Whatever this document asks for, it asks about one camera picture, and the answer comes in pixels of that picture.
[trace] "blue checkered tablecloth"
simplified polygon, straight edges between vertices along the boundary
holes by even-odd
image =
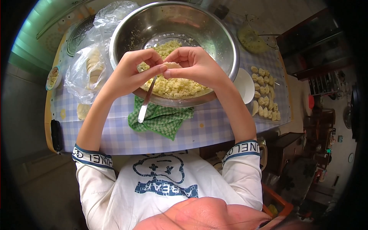
[[[228,21],[229,28],[233,33],[239,23],[241,21],[236,18]],[[248,68],[251,65],[263,67],[269,70],[274,77],[277,77],[277,82],[280,84],[280,87],[275,89],[277,94],[275,102],[278,103],[283,119],[278,123],[255,119],[257,132],[263,132],[289,122],[290,106],[287,85],[283,77],[284,71],[278,52],[269,51],[260,55],[252,55],[246,52],[240,44],[239,49],[241,68],[250,72]],[[58,63],[61,67],[61,75],[64,77],[72,61],[72,57],[66,53],[66,42],[62,44],[60,52]],[[63,85],[64,79],[52,92],[51,114],[52,119],[60,121],[64,151],[71,152],[83,121],[77,117],[77,102]],[[113,103],[103,128],[101,151],[110,155],[159,153],[198,148],[234,140],[229,120],[218,100],[196,106],[193,118],[183,122],[174,141],[151,131],[133,131],[128,125],[128,115],[133,111],[133,108],[133,94],[118,98]]]

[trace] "green towel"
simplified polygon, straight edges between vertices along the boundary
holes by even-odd
[[[171,140],[175,139],[176,132],[185,119],[193,117],[194,108],[172,108],[148,103],[143,123],[138,122],[138,114],[143,99],[135,96],[134,111],[128,116],[130,128],[137,132],[151,130]]]

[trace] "stainless steel bowl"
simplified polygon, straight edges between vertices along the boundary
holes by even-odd
[[[239,49],[230,30],[210,12],[188,3],[163,1],[145,5],[126,16],[114,31],[109,47],[113,69],[127,51],[147,49],[170,40],[183,46],[201,46],[234,81],[239,70]],[[146,90],[133,92],[140,98]],[[151,102],[168,107],[197,106],[216,98],[212,90],[191,98],[166,98],[156,94]]]

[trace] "person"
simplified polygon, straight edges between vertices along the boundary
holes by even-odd
[[[137,71],[142,61],[150,68]],[[167,69],[163,62],[183,68]],[[111,156],[99,151],[103,126],[118,97],[158,74],[212,88],[229,119],[235,146],[222,175],[185,151],[134,155],[116,178]],[[262,210],[259,144],[252,116],[232,81],[201,47],[180,47],[165,60],[153,49],[126,52],[96,97],[78,133],[72,158],[89,229],[270,229]]]

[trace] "hand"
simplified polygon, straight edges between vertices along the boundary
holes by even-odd
[[[137,65],[143,61],[150,68],[138,72]],[[167,70],[167,66],[162,63],[161,56],[154,49],[126,52],[100,93],[108,94],[114,100],[130,94],[149,79]]]
[[[187,78],[217,90],[230,81],[226,73],[202,47],[179,47],[164,62],[176,62],[183,68],[169,69],[163,73],[166,79]]]

